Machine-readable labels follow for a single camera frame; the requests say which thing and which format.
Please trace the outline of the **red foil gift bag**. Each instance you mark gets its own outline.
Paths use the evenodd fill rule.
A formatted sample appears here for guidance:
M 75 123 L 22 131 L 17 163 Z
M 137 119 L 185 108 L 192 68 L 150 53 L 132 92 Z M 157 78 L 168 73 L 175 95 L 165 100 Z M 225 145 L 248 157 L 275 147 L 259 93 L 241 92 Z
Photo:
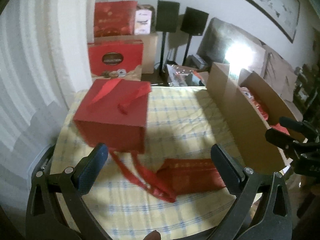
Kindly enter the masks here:
M 157 199 L 174 203 L 178 196 L 218 191 L 226 187 L 211 159 L 165 159 L 157 172 L 143 166 L 138 153 L 131 152 L 138 175 L 127 168 L 114 151 L 109 154 L 123 176 Z

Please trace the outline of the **large open cardboard box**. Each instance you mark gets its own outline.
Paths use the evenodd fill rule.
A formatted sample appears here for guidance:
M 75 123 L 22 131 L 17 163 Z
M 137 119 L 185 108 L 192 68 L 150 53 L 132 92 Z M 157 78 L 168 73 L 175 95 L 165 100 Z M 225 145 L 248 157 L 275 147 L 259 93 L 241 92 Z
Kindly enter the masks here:
M 256 72 L 243 69 L 239 78 L 233 80 L 229 66 L 223 63 L 212 64 L 206 87 L 225 118 L 246 166 L 262 174 L 272 174 L 291 163 L 282 149 L 266 141 L 265 132 L 282 116 L 302 120 L 294 104 L 284 101 Z M 268 119 L 264 119 L 242 87 L 258 96 L 267 108 Z

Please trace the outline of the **yellow plaid bed sheet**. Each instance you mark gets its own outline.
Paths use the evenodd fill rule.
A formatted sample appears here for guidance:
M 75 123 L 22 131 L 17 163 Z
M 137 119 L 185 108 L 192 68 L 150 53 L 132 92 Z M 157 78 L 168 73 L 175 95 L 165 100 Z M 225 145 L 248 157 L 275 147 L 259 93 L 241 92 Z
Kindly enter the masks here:
M 148 101 L 145 152 L 139 161 L 157 171 L 165 159 L 206 159 L 215 144 L 242 160 L 215 102 L 201 87 L 153 87 Z M 217 226 L 235 198 L 226 189 L 179 196 L 168 203 L 127 181 L 109 158 L 84 201 L 113 239 L 143 239 L 158 231 L 177 239 Z

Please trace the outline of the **red gift box with ribbon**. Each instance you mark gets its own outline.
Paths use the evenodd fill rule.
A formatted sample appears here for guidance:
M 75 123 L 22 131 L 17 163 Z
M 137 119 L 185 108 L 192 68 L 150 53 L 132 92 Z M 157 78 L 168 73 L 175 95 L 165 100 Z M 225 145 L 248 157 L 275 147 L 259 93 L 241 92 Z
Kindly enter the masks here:
M 119 152 L 144 153 L 150 92 L 146 81 L 97 79 L 73 122 L 88 146 L 103 143 Z

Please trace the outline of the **clear plastic bag of items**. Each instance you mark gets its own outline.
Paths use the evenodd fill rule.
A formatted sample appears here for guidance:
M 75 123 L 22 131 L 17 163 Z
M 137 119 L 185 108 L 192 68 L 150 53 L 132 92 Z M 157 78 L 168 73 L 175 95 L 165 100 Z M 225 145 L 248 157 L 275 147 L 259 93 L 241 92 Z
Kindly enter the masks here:
M 205 87 L 209 73 L 196 68 L 167 64 L 165 76 L 170 87 Z

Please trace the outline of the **right black speaker on stand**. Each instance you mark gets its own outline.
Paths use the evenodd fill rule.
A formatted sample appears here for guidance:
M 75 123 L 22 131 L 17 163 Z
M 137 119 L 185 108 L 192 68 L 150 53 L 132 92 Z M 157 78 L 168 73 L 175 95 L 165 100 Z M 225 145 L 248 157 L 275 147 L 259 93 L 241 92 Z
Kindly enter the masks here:
M 205 30 L 209 14 L 207 12 L 197 10 L 191 7 L 186 7 L 183 16 L 180 31 L 188 34 L 188 41 L 183 57 L 182 65 L 185 64 L 193 36 L 201 36 Z

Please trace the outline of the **black speaker on stand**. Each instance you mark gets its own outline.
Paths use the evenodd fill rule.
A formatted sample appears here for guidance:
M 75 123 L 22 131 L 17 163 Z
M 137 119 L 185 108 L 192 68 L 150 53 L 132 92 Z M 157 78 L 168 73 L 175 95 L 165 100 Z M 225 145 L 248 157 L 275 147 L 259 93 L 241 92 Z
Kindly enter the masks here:
M 185 64 L 193 36 L 201 36 L 205 30 L 209 14 L 207 12 L 197 10 L 191 7 L 186 7 L 183 16 L 180 31 L 188 34 L 188 41 L 183 57 L 182 65 Z
M 175 33 L 178 25 L 180 3 L 172 1 L 157 1 L 156 31 L 162 33 L 159 75 L 162 76 L 164 51 L 167 33 Z

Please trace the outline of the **red Ferrero Collection paper bag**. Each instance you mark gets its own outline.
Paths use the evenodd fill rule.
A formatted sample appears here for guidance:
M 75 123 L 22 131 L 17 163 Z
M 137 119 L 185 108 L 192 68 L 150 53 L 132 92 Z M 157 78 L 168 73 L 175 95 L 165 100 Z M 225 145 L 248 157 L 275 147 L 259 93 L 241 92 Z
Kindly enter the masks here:
M 104 41 L 88 45 L 91 77 L 140 81 L 144 45 L 142 40 Z

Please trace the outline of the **brown cardboard box on floor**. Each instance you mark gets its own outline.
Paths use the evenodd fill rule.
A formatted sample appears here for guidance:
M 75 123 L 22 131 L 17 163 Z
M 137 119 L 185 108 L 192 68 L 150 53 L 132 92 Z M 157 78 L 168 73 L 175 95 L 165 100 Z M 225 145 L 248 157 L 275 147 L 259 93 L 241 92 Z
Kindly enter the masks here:
M 151 33 L 149 35 L 123 35 L 123 36 L 105 36 L 95 37 L 95 42 L 106 41 L 125 41 L 125 40 L 142 40 L 143 42 L 143 58 L 142 73 L 152 74 L 156 63 L 156 52 L 158 44 L 158 34 Z

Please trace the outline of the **left black speaker on stand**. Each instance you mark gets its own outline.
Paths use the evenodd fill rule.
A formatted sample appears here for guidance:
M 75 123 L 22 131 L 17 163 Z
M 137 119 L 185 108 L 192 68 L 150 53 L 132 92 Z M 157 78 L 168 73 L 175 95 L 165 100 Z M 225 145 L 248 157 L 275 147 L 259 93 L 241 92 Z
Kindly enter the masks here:
M 162 76 L 164 51 L 167 33 L 175 33 L 178 25 L 180 3 L 172 1 L 157 1 L 156 31 L 162 33 L 159 75 Z

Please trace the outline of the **white curtain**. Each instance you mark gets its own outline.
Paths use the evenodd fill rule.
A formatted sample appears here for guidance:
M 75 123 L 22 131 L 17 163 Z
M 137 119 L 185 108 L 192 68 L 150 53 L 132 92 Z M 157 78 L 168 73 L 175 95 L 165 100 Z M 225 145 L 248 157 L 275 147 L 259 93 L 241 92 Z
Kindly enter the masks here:
M 1 205 L 27 201 L 31 172 L 91 83 L 95 0 L 1 0 Z

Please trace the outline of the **white pink small box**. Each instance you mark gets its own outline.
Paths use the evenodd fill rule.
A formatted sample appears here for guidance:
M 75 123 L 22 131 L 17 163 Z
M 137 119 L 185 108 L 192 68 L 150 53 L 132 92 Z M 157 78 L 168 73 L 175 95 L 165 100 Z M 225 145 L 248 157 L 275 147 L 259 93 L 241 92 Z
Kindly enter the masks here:
M 151 32 L 152 11 L 139 9 L 135 15 L 135 35 L 149 35 Z

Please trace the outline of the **red patterned gift box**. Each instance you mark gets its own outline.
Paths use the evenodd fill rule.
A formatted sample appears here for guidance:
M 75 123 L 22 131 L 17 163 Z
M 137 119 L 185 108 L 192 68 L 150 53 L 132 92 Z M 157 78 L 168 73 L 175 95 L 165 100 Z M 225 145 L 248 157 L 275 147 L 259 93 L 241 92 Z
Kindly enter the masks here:
M 95 3 L 94 36 L 132 35 L 137 4 L 137 1 Z

